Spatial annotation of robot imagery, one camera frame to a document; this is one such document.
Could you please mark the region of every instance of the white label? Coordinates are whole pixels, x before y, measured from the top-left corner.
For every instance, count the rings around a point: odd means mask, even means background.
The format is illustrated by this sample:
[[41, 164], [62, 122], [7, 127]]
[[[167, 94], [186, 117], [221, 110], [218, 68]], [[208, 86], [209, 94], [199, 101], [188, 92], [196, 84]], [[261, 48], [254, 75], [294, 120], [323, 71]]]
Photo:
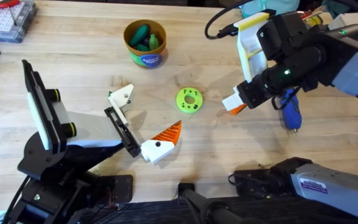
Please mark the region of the white label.
[[315, 180], [299, 178], [299, 182], [303, 188], [315, 190], [324, 194], [328, 194], [327, 187], [324, 183]]

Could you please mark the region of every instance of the blue handle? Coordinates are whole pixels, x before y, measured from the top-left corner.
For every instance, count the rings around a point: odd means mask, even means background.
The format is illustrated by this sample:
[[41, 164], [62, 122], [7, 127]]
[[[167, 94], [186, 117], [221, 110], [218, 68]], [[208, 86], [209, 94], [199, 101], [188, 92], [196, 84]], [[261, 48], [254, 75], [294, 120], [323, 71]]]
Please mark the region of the blue handle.
[[[287, 90], [285, 93], [285, 97], [281, 99], [281, 104], [287, 99], [289, 94], [291, 94], [293, 90]], [[302, 115], [299, 110], [299, 101], [296, 95], [291, 99], [291, 101], [287, 104], [287, 106], [283, 109], [283, 117], [285, 127], [288, 130], [300, 129], [302, 124]]]

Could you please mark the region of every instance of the wooden tabletop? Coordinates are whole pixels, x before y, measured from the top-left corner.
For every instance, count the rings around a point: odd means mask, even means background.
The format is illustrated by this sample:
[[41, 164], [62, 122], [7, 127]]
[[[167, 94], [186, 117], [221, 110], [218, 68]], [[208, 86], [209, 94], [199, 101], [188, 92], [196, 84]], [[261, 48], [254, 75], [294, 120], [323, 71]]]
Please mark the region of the wooden tabletop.
[[[37, 1], [35, 21], [21, 44], [0, 43], [0, 210], [23, 181], [17, 170], [26, 141], [37, 130], [27, 106], [21, 59], [58, 88], [68, 111], [104, 116], [108, 91], [134, 84], [136, 99], [126, 113], [140, 139], [182, 120], [175, 151], [156, 166], [125, 150], [96, 166], [101, 175], [132, 174], [133, 202], [170, 200], [182, 181], [196, 182], [207, 197], [234, 196], [227, 182], [236, 169], [257, 169], [298, 156], [332, 169], [358, 174], [358, 99], [332, 87], [299, 92], [302, 128], [286, 132], [270, 103], [237, 116], [222, 99], [244, 80], [236, 38], [207, 40], [205, 24], [220, 9]], [[136, 19], [153, 19], [167, 31], [168, 58], [159, 68], [133, 63], [122, 33]], [[210, 30], [238, 21], [239, 11]], [[204, 98], [195, 114], [175, 103], [184, 87]]]

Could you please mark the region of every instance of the cup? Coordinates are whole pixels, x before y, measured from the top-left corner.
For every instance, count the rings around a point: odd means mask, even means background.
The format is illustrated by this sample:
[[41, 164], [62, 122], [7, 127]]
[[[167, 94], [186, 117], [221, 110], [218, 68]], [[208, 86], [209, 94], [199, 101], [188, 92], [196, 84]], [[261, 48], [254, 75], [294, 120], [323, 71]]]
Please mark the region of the cup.
[[[155, 37], [160, 42], [160, 46], [155, 50], [143, 52], [136, 50], [128, 44], [138, 28], [144, 24], [149, 25], [149, 35], [155, 34]], [[167, 34], [158, 22], [141, 19], [130, 23], [124, 30], [124, 40], [133, 61], [138, 65], [155, 68], [162, 62], [163, 51], [165, 50], [165, 46], [167, 44]]]

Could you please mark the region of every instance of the label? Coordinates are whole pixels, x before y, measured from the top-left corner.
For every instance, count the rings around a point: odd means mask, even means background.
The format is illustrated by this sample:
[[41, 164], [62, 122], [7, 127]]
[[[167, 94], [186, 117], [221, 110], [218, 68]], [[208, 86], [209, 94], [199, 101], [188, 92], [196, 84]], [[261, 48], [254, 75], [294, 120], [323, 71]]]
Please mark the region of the label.
[[327, 187], [324, 183], [304, 178], [299, 178], [299, 181], [301, 183], [301, 186], [304, 188], [328, 194]]
[[161, 61], [161, 55], [143, 55], [140, 56], [141, 61], [148, 67], [154, 68], [157, 67]]

